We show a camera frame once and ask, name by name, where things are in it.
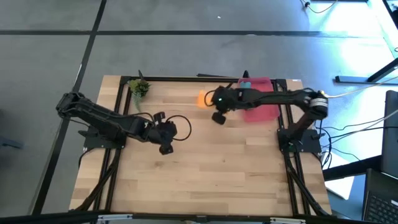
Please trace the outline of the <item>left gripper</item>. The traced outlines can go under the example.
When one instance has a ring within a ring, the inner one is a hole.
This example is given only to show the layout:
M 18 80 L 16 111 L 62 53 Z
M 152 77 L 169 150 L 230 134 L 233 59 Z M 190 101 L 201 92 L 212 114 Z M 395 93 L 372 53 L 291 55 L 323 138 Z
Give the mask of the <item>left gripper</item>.
M 148 133 L 147 140 L 154 144 L 161 145 L 159 152 L 162 155 L 171 154 L 174 152 L 173 146 L 170 145 L 173 138 L 177 134 L 177 127 L 172 121 L 166 121 L 164 123 L 153 126 Z

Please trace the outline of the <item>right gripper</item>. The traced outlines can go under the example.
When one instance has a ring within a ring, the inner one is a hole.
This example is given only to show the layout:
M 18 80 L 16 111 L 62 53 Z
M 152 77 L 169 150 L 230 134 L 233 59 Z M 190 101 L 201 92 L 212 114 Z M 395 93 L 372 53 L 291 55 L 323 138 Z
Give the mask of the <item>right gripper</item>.
M 213 93 L 212 103 L 219 112 L 220 124 L 224 125 L 226 117 L 222 113 L 238 109 L 239 90 L 237 88 L 219 86 Z M 214 112 L 211 118 L 215 123 L 219 124 L 218 113 Z

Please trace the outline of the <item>orange microfiber towel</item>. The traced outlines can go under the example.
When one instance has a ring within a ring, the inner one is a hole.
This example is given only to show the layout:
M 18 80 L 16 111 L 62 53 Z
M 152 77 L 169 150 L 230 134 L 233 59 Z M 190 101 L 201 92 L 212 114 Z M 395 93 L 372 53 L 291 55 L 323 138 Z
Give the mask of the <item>orange microfiber towel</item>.
M 213 90 L 200 90 L 197 97 L 197 106 L 201 109 L 210 109 L 213 106 L 213 103 L 211 101 L 213 92 Z

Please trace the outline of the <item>pink plastic basket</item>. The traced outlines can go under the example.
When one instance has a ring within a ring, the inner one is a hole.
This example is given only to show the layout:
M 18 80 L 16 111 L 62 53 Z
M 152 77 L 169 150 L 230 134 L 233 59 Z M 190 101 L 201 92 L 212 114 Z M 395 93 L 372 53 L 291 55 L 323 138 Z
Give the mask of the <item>pink plastic basket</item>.
M 262 78 L 241 78 L 239 82 L 251 82 L 251 89 L 259 91 L 273 91 L 271 79 L 268 77 Z M 243 120 L 247 123 L 271 121 L 276 119 L 279 115 L 277 105 L 261 105 L 257 108 L 242 110 Z

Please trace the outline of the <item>small potted green plant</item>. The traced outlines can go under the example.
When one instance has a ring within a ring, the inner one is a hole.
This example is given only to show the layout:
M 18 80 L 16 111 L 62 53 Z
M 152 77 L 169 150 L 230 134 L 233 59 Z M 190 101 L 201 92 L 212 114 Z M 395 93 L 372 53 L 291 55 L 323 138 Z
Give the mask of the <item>small potted green plant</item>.
M 131 80 L 129 82 L 129 87 L 134 101 L 134 106 L 138 112 L 141 112 L 141 101 L 149 91 L 150 83 L 143 79 Z

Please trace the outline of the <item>black stand base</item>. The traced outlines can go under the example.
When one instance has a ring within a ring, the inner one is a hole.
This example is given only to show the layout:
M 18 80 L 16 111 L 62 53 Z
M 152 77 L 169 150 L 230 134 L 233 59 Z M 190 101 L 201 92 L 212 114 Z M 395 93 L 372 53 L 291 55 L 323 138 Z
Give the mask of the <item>black stand base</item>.
M 375 84 L 375 83 L 391 83 L 398 85 L 398 80 L 394 81 L 391 78 L 386 78 L 390 73 L 398 70 L 398 58 L 382 67 L 379 71 L 371 75 L 370 77 L 352 77 L 338 75 L 335 77 L 337 83 L 359 83 L 359 84 Z

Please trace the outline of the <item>white paper sheet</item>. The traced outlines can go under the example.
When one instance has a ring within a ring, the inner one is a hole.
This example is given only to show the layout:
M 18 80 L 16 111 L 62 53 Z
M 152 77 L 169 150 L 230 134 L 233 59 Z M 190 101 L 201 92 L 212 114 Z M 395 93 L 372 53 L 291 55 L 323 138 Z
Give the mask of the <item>white paper sheet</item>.
M 349 162 L 334 152 L 331 153 L 329 159 L 323 158 L 322 170 L 331 169 L 337 166 L 346 165 Z M 342 199 L 348 200 L 353 186 L 354 177 L 344 177 L 342 179 L 328 180 L 325 182 L 326 189 Z

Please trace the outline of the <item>black desk beam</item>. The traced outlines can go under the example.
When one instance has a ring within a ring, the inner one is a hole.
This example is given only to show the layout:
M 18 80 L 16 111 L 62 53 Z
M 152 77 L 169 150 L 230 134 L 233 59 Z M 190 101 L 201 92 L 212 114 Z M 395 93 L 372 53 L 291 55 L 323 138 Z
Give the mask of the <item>black desk beam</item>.
M 356 175 L 365 174 L 368 169 L 380 171 L 382 156 L 374 156 L 349 164 L 340 165 L 323 170 L 325 181 L 343 179 Z

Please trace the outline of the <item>black flat monitor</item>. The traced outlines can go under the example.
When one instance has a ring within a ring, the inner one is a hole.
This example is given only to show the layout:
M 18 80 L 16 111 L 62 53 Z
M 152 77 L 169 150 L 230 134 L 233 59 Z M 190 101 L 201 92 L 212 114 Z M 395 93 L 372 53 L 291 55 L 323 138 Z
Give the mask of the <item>black flat monitor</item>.
M 386 92 L 384 130 L 382 137 L 383 172 L 398 178 L 398 92 Z

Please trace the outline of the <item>black laptop keyboard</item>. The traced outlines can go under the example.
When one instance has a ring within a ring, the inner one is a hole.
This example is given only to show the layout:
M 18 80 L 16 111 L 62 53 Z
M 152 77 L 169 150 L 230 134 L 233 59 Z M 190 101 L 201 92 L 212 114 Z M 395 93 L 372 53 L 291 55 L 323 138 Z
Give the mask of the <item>black laptop keyboard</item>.
M 373 169 L 366 171 L 362 219 L 398 224 L 398 179 Z

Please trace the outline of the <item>black aluminium table frame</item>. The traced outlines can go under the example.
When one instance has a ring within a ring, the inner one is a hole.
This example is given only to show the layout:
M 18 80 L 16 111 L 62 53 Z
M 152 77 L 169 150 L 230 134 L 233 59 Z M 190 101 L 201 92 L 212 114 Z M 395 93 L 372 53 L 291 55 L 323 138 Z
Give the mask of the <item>black aluminium table frame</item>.
M 298 121 L 302 110 L 247 123 L 240 111 L 216 124 L 212 110 L 196 106 L 200 90 L 229 85 L 226 78 L 153 77 L 142 108 L 164 111 L 178 128 L 174 152 L 133 139 L 121 151 L 113 194 L 103 190 L 100 208 L 113 213 L 176 215 L 292 215 L 280 125 Z

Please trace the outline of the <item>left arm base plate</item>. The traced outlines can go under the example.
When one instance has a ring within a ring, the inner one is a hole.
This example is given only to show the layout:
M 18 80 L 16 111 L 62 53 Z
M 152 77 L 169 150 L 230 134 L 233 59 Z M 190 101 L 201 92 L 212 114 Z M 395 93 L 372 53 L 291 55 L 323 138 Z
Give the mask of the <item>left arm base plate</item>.
M 87 149 L 94 148 L 122 148 L 126 144 L 126 136 L 117 137 L 116 140 L 109 140 L 106 136 L 101 135 L 100 132 L 92 126 L 89 126 L 87 131 L 80 130 L 81 134 L 85 138 L 84 147 Z

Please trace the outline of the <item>silver metal bracket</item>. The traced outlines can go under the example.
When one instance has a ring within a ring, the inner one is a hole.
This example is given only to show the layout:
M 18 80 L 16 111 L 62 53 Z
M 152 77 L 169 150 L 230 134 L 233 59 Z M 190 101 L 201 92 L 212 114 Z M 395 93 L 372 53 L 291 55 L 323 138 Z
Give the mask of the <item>silver metal bracket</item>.
M 307 224 L 305 220 L 296 218 L 270 217 L 269 224 Z
M 133 214 L 106 214 L 98 215 L 97 222 L 110 222 L 115 220 L 131 220 Z

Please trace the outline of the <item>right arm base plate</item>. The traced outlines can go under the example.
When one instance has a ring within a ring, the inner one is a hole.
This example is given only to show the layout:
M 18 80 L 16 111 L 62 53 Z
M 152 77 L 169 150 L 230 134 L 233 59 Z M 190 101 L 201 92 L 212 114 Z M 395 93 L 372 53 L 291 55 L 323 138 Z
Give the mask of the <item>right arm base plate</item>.
M 278 129 L 277 138 L 282 152 L 321 152 L 320 136 L 313 129 L 291 132 L 288 129 Z

